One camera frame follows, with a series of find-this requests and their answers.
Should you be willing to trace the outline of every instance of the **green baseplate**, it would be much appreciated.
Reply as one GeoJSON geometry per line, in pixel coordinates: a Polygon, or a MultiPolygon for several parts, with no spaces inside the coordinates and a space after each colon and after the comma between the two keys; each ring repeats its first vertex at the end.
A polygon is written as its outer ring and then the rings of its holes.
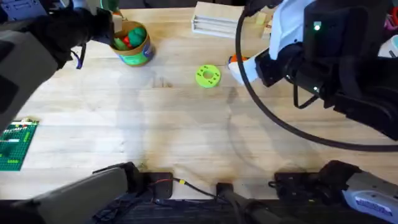
{"type": "Polygon", "coordinates": [[[38,121],[13,121],[0,136],[0,170],[19,171],[32,142],[38,121]]]}

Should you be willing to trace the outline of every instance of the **cable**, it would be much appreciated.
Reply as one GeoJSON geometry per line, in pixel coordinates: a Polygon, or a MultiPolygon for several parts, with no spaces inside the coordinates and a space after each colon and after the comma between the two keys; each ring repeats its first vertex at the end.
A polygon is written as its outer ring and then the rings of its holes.
{"type": "Polygon", "coordinates": [[[241,72],[241,76],[244,82],[244,85],[246,89],[248,90],[251,98],[257,104],[257,106],[260,108],[260,110],[275,124],[278,124],[281,128],[284,128],[290,133],[293,133],[301,138],[304,138],[309,141],[313,141],[319,144],[323,144],[326,146],[331,146],[331,147],[338,147],[341,149],[347,149],[347,150],[352,150],[352,151],[363,151],[363,152],[398,152],[398,146],[397,145],[363,145],[363,144],[353,144],[353,143],[347,143],[347,142],[339,142],[339,141],[334,141],[330,139],[325,139],[325,138],[320,138],[318,136],[314,136],[312,134],[306,133],[296,127],[293,127],[292,125],[286,123],[285,121],[282,121],[280,118],[278,118],[266,105],[263,104],[263,102],[260,100],[260,98],[257,96],[256,92],[253,90],[253,87],[251,86],[248,77],[246,75],[246,72],[243,67],[243,61],[242,61],[242,52],[241,52],[241,32],[242,32],[242,26],[243,26],[243,20],[247,14],[247,9],[246,7],[244,8],[241,16],[239,17],[238,20],[238,26],[236,28],[236,38],[235,38],[235,47],[236,47],[236,57],[238,61],[238,67],[239,71],[241,72]]]}
{"type": "Polygon", "coordinates": [[[211,193],[205,192],[204,190],[200,190],[199,188],[195,187],[194,185],[188,183],[188,182],[185,181],[185,180],[182,180],[182,179],[179,179],[179,178],[173,178],[173,180],[174,180],[174,181],[177,181],[177,182],[180,183],[180,184],[186,185],[186,186],[192,188],[193,190],[196,190],[196,191],[199,192],[199,193],[202,193],[202,194],[204,194],[204,195],[206,195],[206,196],[212,197],[212,198],[214,198],[215,200],[217,200],[217,198],[218,198],[217,196],[215,196],[215,195],[213,195],[213,194],[211,194],[211,193]]]}

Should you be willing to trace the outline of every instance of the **sticker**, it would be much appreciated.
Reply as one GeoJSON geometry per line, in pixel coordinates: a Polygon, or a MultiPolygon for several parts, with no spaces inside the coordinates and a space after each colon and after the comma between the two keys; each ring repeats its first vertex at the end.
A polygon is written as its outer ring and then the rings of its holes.
{"type": "Polygon", "coordinates": [[[148,40],[148,43],[145,44],[142,51],[144,53],[144,56],[147,58],[152,58],[154,56],[154,48],[150,44],[150,40],[148,40]]]}
{"type": "Polygon", "coordinates": [[[379,203],[372,202],[370,200],[367,200],[367,199],[364,199],[364,198],[360,198],[360,197],[355,197],[355,202],[359,206],[363,206],[363,207],[372,209],[374,211],[377,211],[377,212],[382,213],[382,214],[387,215],[387,216],[392,216],[391,209],[389,207],[386,207],[386,206],[381,205],[379,203]]]}
{"type": "Polygon", "coordinates": [[[147,41],[145,46],[142,48],[142,52],[135,55],[119,55],[120,59],[128,65],[141,65],[146,63],[154,56],[153,47],[150,41],[147,41]]]}
{"type": "Polygon", "coordinates": [[[142,52],[136,55],[120,55],[120,58],[128,65],[140,65],[148,61],[148,58],[142,52]]]}

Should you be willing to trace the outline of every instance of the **green ring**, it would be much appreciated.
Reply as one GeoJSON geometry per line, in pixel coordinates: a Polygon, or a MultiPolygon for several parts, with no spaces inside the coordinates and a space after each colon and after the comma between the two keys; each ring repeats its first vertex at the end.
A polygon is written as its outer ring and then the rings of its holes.
{"type": "Polygon", "coordinates": [[[197,83],[203,88],[213,88],[220,82],[221,72],[214,65],[202,65],[200,68],[198,68],[195,77],[197,83]],[[213,76],[211,78],[205,78],[205,72],[211,73],[213,76]]]}

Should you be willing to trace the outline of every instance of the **wooden table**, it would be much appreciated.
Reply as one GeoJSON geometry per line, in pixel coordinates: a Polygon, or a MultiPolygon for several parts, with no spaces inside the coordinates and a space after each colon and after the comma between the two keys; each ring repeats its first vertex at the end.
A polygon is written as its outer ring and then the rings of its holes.
{"type": "MultiPolygon", "coordinates": [[[[334,149],[270,122],[226,68],[234,40],[193,34],[192,13],[189,8],[123,11],[147,27],[157,49],[153,61],[128,67],[107,45],[90,42],[83,69],[69,62],[44,83],[19,113],[41,122],[22,170],[0,172],[0,198],[28,198],[126,161],[142,170],[172,171],[209,192],[219,181],[234,182],[238,193],[256,198],[275,198],[267,187],[275,171],[315,171],[332,159],[398,184],[396,153],[334,149]],[[218,66],[222,80],[204,89],[194,74],[208,63],[218,66]]],[[[244,55],[267,44],[245,40],[244,55]]],[[[295,109],[286,82],[269,89],[259,80],[253,85],[266,105],[300,129],[340,141],[393,144],[324,110],[321,102],[295,109]]],[[[173,198],[205,196],[176,184],[173,198]]]]}

